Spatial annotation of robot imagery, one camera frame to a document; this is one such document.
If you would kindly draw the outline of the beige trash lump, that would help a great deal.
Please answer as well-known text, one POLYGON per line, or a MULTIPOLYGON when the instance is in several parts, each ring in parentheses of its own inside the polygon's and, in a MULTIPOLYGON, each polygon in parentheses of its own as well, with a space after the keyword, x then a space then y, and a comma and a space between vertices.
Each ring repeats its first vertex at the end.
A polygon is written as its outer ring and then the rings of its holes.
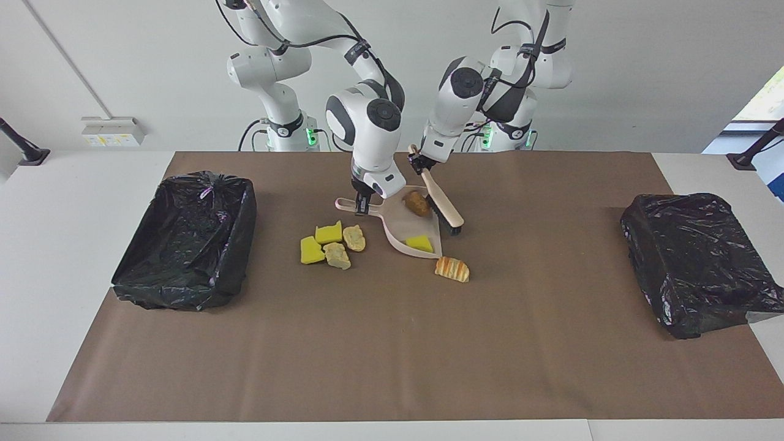
POLYGON ((364 232, 358 224, 342 229, 342 239, 351 251, 361 253, 366 247, 364 232))
POLYGON ((344 244, 340 242, 328 243, 323 246, 326 262, 329 266, 342 270, 351 267, 350 258, 345 251, 344 244))

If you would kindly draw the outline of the pink plastic dustpan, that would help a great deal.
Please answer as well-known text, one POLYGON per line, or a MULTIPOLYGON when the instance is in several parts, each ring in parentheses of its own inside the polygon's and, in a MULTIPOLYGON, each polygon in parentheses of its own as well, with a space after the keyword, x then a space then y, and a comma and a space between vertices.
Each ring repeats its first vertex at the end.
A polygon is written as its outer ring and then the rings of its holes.
POLYGON ((423 186, 405 186, 390 198, 382 198, 380 204, 369 203, 367 214, 382 221, 387 240, 397 251, 412 257, 437 260, 443 255, 439 218, 433 211, 427 217, 420 217, 409 210, 404 204, 404 196, 410 192, 419 192, 423 197, 429 195, 423 186), (407 239, 419 236, 428 238, 432 251, 423 251, 405 243, 407 239))

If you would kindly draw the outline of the notched yellow sponge piece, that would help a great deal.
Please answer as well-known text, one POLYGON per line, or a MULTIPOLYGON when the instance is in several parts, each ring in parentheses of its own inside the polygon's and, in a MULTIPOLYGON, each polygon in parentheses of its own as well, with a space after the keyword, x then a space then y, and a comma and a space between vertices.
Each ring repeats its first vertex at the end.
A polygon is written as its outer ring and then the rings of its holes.
POLYGON ((344 239, 344 227, 341 220, 337 220, 335 224, 319 226, 315 229, 314 238, 320 245, 329 243, 339 243, 344 239))

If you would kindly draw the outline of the brown bread roll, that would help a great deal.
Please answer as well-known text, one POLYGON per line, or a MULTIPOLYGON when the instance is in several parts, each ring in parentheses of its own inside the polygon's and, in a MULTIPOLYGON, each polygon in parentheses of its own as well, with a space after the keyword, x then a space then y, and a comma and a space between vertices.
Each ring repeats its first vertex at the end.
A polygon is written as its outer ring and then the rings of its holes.
POLYGON ((429 217, 432 213, 428 200, 417 190, 410 190, 403 196, 402 200, 405 208, 417 215, 417 217, 429 217))

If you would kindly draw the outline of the beige hand brush black bristles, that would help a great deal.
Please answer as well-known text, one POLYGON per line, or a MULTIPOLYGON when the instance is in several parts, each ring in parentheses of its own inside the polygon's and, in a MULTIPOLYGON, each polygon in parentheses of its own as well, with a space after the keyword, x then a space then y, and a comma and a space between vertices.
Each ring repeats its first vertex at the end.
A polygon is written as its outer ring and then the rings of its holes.
MULTIPOLYGON (((409 154, 411 153, 420 153, 420 149, 417 145, 412 143, 408 147, 409 154)), ((451 236, 459 235, 462 231, 462 226, 464 225, 464 219, 459 214, 454 204, 448 198, 446 193, 440 187, 439 184, 435 181, 433 176, 431 175, 431 171, 424 170, 422 175, 420 175, 423 183, 425 184, 426 189, 428 190, 428 200, 429 204, 433 208, 434 212, 436 213, 437 217, 448 226, 448 232, 451 236)))

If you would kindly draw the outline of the square yellow sponge piece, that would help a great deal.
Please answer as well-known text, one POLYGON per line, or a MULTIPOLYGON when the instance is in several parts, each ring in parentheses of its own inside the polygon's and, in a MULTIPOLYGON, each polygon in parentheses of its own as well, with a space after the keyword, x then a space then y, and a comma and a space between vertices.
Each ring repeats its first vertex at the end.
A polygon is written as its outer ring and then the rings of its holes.
POLYGON ((308 236, 300 240, 300 263, 311 265, 311 263, 324 262, 325 259, 322 245, 317 242, 314 236, 308 236))

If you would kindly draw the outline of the striped croissant bread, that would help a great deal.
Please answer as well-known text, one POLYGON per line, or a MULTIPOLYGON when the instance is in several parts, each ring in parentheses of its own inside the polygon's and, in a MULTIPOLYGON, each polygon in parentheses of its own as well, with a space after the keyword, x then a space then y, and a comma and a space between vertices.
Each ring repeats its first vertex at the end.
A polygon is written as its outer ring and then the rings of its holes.
POLYGON ((467 283, 470 280, 468 265, 453 257, 440 257, 435 263, 434 274, 461 283, 467 283))

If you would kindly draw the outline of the open bin with black bag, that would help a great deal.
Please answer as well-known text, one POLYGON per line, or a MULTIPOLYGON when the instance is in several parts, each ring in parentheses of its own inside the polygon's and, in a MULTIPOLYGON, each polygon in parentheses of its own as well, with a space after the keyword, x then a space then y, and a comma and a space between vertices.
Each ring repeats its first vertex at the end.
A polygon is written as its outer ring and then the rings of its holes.
POLYGON ((163 179, 111 283, 146 309, 202 312, 243 289, 257 225, 252 181, 210 171, 163 179))

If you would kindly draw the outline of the flat-topped bin with black bag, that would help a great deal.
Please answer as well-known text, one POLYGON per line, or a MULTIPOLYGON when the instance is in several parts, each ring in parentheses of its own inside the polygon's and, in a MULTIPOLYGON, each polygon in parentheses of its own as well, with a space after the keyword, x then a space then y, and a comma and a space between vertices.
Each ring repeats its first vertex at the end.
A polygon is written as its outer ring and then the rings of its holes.
POLYGON ((639 290, 672 337, 784 315, 784 287, 720 196, 637 195, 620 226, 639 290))

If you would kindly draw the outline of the brown table mat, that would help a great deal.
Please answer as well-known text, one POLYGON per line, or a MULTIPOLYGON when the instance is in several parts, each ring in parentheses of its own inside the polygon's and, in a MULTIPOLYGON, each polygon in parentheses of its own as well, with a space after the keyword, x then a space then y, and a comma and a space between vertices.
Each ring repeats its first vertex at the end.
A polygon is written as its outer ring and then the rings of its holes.
POLYGON ((650 154, 457 154, 435 168, 467 223, 443 251, 468 283, 402 255, 351 197, 341 153, 177 153, 168 175, 251 179, 243 292, 205 312, 107 294, 49 421, 784 418, 748 326, 677 340, 639 292, 619 220, 670 192, 650 154), (358 224, 351 267, 300 263, 358 224))

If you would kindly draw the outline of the bright window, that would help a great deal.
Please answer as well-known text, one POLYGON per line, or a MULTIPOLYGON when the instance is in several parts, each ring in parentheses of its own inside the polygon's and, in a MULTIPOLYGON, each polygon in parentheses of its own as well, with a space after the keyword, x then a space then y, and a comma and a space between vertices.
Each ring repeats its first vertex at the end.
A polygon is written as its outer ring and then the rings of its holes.
POLYGON ((780 118, 784 118, 784 66, 745 104, 733 122, 775 122, 780 118))

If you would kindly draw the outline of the white wall outlet box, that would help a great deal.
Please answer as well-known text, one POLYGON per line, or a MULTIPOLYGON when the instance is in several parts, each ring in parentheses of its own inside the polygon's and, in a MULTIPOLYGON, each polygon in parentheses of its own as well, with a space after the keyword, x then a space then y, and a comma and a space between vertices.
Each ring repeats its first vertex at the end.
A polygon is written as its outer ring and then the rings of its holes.
POLYGON ((81 136, 89 147, 140 147, 146 133, 132 117, 82 117, 81 136))

